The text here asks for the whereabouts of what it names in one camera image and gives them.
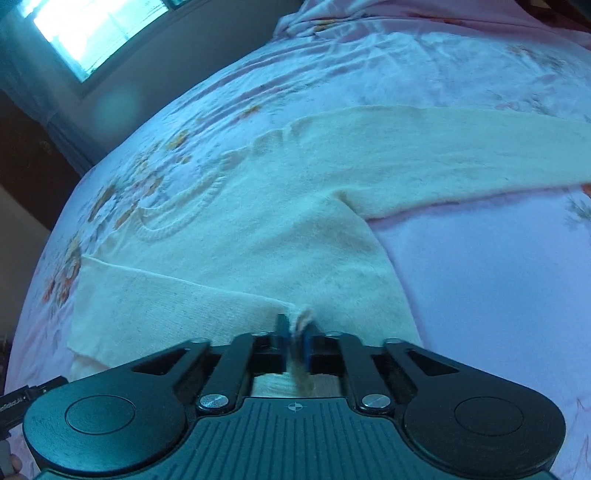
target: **pink bedsheet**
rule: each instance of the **pink bedsheet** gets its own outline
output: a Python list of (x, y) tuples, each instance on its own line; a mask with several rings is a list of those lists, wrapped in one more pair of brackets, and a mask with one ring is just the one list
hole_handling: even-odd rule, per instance
[[(274, 39), (175, 100), (80, 182), (24, 305), (7, 391), (67, 375), (80, 255), (138, 205), (303, 115), (354, 105), (513, 109), (591, 122), (591, 36), (513, 0), (307, 1)], [(434, 206), (371, 227), (426, 348), (549, 396), (567, 420), (553, 472), (591, 478), (591, 187)], [(38, 470), (15, 429), (24, 473)]]

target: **white sweater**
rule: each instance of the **white sweater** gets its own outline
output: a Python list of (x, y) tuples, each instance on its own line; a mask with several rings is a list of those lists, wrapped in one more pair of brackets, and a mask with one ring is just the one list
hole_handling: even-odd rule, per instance
[(228, 343), (305, 306), (325, 331), (420, 345), (366, 220), (591, 181), (590, 152), (591, 125), (528, 113), (373, 106), (299, 119), (138, 208), (84, 258), (69, 347), (114, 367), (192, 336)]

